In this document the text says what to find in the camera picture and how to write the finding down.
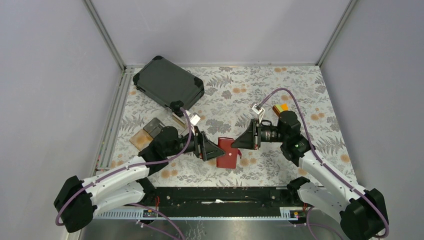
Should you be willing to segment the red leather card holder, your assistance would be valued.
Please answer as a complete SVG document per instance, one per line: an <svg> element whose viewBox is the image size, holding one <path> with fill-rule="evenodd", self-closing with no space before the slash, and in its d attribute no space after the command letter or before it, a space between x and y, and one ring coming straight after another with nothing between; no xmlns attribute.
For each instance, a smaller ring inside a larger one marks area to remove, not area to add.
<svg viewBox="0 0 424 240"><path fill-rule="evenodd" d="M235 142L233 138L219 137L218 147L224 151L224 155L216 158L216 167L222 169L235 169L237 167L238 157L242 157L242 153L238 148L232 147Z"/></svg>

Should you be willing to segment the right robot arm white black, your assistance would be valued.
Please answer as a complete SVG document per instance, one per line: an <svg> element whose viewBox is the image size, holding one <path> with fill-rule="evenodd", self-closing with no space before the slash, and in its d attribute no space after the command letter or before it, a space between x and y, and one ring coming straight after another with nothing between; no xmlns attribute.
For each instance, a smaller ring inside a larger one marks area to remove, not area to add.
<svg viewBox="0 0 424 240"><path fill-rule="evenodd" d="M282 155L312 175L324 189L305 177L291 181L287 201L293 206L306 203L318 208L340 224L351 240L384 238L389 220L384 196L376 188L367 190L325 161L309 139L301 134L301 123L293 111L279 114L277 125L252 119L232 148L257 150L261 144L280 143Z"/></svg>

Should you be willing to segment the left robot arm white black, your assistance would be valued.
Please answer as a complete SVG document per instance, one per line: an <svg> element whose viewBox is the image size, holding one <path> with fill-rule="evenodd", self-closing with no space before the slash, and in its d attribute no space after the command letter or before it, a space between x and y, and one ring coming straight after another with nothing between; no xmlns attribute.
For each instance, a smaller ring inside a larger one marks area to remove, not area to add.
<svg viewBox="0 0 424 240"><path fill-rule="evenodd" d="M68 178L53 202L57 210L55 224L64 226L68 233L81 230L101 211L101 199L131 182L160 171L185 153L194 153L204 162L225 155L225 151L210 141L197 126L185 136L180 136L175 127L166 126L147 147L121 167L85 179L76 175Z"/></svg>

